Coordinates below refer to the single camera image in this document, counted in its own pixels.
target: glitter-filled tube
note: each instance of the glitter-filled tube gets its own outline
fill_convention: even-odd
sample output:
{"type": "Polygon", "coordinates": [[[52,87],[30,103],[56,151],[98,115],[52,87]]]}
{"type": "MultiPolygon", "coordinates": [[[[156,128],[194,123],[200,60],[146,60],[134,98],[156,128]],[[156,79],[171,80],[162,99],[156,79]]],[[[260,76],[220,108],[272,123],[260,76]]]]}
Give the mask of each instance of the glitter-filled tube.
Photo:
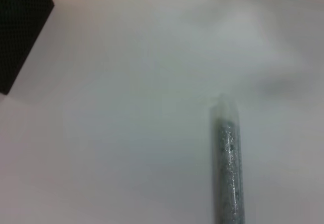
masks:
{"type": "Polygon", "coordinates": [[[216,224],[244,224],[238,112],[225,95],[212,111],[216,224]]]}

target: white surface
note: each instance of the white surface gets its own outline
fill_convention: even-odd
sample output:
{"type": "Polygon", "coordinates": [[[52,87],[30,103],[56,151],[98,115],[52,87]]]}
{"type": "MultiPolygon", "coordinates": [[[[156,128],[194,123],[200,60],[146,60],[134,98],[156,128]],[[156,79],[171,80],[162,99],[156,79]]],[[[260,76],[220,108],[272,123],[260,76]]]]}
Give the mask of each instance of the white surface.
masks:
{"type": "Polygon", "coordinates": [[[2,224],[211,224],[221,92],[239,106],[247,223],[323,222],[321,7],[55,2],[0,102],[2,224]]]}

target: silver glitter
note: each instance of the silver glitter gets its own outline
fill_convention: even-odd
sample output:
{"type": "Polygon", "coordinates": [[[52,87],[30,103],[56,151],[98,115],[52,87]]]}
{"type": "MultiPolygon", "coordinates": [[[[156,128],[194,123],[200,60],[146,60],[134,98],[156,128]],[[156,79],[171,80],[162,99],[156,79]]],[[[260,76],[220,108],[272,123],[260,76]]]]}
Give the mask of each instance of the silver glitter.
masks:
{"type": "Polygon", "coordinates": [[[225,119],[214,124],[217,224],[244,224],[239,126],[225,119]]]}

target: black mesh surface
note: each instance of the black mesh surface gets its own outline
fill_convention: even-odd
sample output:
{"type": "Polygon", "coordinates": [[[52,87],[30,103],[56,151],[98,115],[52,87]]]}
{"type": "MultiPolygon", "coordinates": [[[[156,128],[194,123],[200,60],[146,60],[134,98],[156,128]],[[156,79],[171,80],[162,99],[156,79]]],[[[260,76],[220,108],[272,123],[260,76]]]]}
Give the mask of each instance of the black mesh surface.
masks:
{"type": "Polygon", "coordinates": [[[0,92],[8,94],[45,24],[52,0],[0,0],[0,92]]]}

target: black perforated box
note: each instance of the black perforated box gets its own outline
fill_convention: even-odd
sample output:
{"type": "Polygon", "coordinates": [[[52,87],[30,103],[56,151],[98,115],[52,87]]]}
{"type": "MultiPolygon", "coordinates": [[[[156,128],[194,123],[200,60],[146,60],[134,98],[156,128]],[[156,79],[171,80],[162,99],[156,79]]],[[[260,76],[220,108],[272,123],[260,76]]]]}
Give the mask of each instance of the black perforated box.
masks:
{"type": "Polygon", "coordinates": [[[52,0],[0,0],[1,93],[9,93],[53,7],[52,0]]]}

